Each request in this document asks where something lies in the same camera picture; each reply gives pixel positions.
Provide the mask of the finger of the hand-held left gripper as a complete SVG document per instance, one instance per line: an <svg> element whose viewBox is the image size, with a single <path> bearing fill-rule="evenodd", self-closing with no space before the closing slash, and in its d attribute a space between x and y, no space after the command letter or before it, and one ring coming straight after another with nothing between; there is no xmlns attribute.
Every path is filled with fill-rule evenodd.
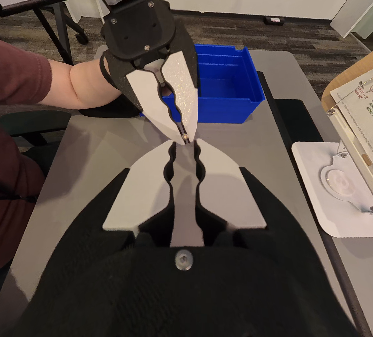
<svg viewBox="0 0 373 337"><path fill-rule="evenodd" d="M151 71L134 70L126 78L142 107L142 114L167 138L185 145L179 126L171 118L170 110L160 95L160 85Z"/></svg>
<svg viewBox="0 0 373 337"><path fill-rule="evenodd" d="M175 107L180 114L182 135L187 134L194 141L198 125L198 89L182 51L170 54L161 66L164 82L173 91Z"/></svg>

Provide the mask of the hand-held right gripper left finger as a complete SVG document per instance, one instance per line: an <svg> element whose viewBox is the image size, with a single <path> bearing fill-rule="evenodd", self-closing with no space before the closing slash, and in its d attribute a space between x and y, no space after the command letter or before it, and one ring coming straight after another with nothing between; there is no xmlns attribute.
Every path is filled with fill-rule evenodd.
<svg viewBox="0 0 373 337"><path fill-rule="evenodd" d="M171 180L176 143L168 140L138 159L102 225L104 231L147 233L159 247L169 247L175 221Z"/></svg>

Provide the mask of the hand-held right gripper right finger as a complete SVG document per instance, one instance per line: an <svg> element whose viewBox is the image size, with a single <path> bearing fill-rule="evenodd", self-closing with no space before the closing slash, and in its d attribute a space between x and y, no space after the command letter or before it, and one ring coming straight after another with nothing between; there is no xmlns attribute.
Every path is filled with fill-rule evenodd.
<svg viewBox="0 0 373 337"><path fill-rule="evenodd" d="M195 219L204 246L212 246L221 232L267 227L239 165L231 157L199 138L194 141L194 158L198 178Z"/></svg>

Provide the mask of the blue divided plastic bin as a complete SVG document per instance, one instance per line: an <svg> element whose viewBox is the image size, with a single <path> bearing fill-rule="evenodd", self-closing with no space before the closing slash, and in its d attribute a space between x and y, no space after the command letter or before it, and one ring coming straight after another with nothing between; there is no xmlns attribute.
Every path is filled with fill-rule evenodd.
<svg viewBox="0 0 373 337"><path fill-rule="evenodd" d="M247 47L196 44L198 122L242 124L265 100Z"/></svg>

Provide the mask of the person's left forearm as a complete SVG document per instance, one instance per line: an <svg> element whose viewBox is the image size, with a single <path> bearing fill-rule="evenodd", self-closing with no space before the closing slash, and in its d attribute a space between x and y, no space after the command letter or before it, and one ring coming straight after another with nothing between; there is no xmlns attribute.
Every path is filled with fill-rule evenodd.
<svg viewBox="0 0 373 337"><path fill-rule="evenodd" d="M75 66L49 60L51 88L40 104L64 109L82 110L107 105L121 92L104 78L100 60Z"/></svg>

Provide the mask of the black wrist rest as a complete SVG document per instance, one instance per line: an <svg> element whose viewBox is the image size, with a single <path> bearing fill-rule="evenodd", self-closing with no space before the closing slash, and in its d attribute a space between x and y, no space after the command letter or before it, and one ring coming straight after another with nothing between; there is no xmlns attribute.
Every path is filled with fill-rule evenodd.
<svg viewBox="0 0 373 337"><path fill-rule="evenodd" d="M81 115L92 118L123 119L139 116L139 110L137 107L134 106L124 95L120 95L107 105L78 111Z"/></svg>

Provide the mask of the black wrist band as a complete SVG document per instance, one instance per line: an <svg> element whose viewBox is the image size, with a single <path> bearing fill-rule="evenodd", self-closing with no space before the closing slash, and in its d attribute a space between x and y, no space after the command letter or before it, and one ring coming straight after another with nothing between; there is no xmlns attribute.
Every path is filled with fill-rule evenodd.
<svg viewBox="0 0 373 337"><path fill-rule="evenodd" d="M100 59L99 59L99 66L100 66L100 71L101 71L101 74L103 75L104 79L112 86L114 87L115 89L117 89L117 91L120 91L117 86L115 85L114 81L112 80L108 70L106 69L105 67L105 55L104 53L100 56Z"/></svg>

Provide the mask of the black sign stand legs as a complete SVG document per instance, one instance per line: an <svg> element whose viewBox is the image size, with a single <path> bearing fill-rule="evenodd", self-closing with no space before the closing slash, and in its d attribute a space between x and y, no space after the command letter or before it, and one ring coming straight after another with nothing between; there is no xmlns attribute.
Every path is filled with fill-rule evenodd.
<svg viewBox="0 0 373 337"><path fill-rule="evenodd" d="M43 10L51 13L54 16L58 34L56 34L52 29L48 20L44 16ZM62 2L44 6L41 8L35 8L33 9L33 12L35 13L41 25L44 27L44 30L47 32L51 41L57 48L58 53L63 61L66 64L73 66L74 62L71 54L68 27L75 31L75 38L81 45L87 45L89 42L89 38L87 37L84 29L79 26L72 18L65 14L64 4Z"/></svg>

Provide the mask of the white stand base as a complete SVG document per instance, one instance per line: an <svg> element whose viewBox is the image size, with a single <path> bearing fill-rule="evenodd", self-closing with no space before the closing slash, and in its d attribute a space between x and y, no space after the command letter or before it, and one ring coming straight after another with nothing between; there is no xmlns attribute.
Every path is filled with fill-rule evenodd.
<svg viewBox="0 0 373 337"><path fill-rule="evenodd" d="M336 238L372 238L372 192L342 144L296 142L292 153L321 228Z"/></svg>

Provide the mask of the black office chair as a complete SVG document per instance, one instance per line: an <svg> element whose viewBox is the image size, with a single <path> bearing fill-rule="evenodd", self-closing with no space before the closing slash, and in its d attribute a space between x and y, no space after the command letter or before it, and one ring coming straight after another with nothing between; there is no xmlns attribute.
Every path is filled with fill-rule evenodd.
<svg viewBox="0 0 373 337"><path fill-rule="evenodd" d="M66 130L71 114L56 110L25 111L1 116L1 128L11 137L22 137L32 147L23 155L35 161L47 176L61 140L48 142L44 133Z"/></svg>

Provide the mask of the person's maroon shirt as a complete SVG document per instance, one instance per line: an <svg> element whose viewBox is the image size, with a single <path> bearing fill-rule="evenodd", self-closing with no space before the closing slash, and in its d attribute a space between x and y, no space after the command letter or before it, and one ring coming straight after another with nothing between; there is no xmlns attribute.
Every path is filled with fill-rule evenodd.
<svg viewBox="0 0 373 337"><path fill-rule="evenodd" d="M49 93L52 71L41 55L1 41L1 105L36 104ZM15 256L45 176L40 166L20 153L13 138L1 128L0 139L0 266Z"/></svg>

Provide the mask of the instruction sheet on stand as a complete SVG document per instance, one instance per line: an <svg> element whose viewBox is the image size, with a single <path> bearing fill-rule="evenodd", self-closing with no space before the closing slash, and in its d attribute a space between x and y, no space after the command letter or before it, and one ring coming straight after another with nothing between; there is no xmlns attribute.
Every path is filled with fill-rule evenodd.
<svg viewBox="0 0 373 337"><path fill-rule="evenodd" d="M322 95L321 103L324 111L327 113L327 111L336 103L330 94L331 91L372 70L372 68L373 53L371 52L334 78L326 87ZM373 162L370 161L338 107L335 108L335 114L328 117L357 167L362 172L372 175Z"/></svg>

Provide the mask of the printed instruction sheet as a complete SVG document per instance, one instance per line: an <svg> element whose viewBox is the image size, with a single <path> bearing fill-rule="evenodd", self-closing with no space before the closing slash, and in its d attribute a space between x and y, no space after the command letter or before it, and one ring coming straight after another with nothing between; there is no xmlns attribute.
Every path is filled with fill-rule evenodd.
<svg viewBox="0 0 373 337"><path fill-rule="evenodd" d="M330 92L352 132L373 161L373 70Z"/></svg>

